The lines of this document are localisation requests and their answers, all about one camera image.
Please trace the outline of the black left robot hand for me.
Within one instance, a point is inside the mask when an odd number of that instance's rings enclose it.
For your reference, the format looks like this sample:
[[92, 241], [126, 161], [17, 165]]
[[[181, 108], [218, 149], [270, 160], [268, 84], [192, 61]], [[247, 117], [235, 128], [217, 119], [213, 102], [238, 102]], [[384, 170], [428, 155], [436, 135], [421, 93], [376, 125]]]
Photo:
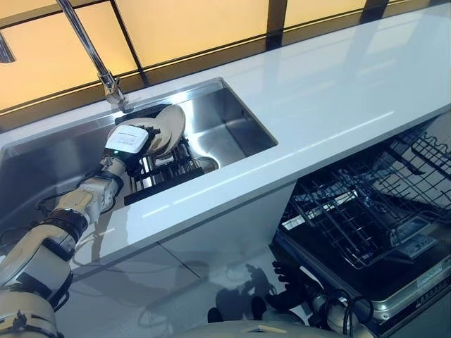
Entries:
[[125, 170], [130, 171], [138, 166], [160, 133], [161, 127], [149, 121], [137, 125], [117, 125], [106, 140], [103, 158], [118, 160]]

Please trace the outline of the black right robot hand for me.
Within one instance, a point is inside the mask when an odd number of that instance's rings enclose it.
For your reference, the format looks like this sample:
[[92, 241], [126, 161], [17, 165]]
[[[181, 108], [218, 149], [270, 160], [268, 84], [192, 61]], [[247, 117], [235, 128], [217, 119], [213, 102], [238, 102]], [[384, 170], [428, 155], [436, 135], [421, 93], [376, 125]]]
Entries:
[[273, 261], [272, 266], [285, 290], [275, 295], [266, 295], [267, 302], [278, 311], [288, 311], [304, 303], [307, 298], [306, 284], [309, 276], [300, 267], [280, 261]]

